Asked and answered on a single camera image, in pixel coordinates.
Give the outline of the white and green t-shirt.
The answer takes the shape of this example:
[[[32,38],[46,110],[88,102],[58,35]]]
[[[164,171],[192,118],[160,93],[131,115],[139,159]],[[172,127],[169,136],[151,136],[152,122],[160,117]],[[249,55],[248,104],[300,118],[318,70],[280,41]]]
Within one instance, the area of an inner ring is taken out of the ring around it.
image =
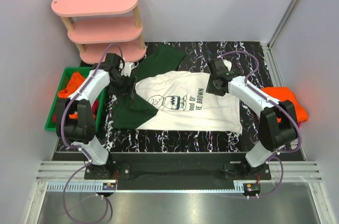
[[[208,73],[179,71],[185,53],[158,45],[135,69],[134,96],[118,99],[115,129],[242,132],[239,98],[207,93]]]

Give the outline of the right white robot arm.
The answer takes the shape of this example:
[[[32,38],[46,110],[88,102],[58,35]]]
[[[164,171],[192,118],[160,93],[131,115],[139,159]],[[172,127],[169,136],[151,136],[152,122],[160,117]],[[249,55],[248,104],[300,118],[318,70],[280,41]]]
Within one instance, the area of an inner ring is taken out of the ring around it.
[[[289,143],[302,139],[295,105],[291,101],[280,101],[264,93],[246,76],[229,70],[222,58],[210,61],[208,68],[208,93],[235,96],[259,118],[258,142],[246,153],[244,166],[258,168]]]

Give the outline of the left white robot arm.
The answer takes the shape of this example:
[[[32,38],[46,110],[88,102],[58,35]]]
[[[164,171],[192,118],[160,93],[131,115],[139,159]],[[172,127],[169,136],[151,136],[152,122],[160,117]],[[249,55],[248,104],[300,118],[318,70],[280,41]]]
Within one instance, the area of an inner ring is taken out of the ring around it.
[[[107,164],[109,153],[96,136],[96,118],[92,106],[101,92],[109,88],[114,95],[129,93],[133,62],[126,62],[116,53],[107,53],[94,64],[84,82],[67,98],[56,101],[56,133],[65,146],[78,149],[90,164]]]

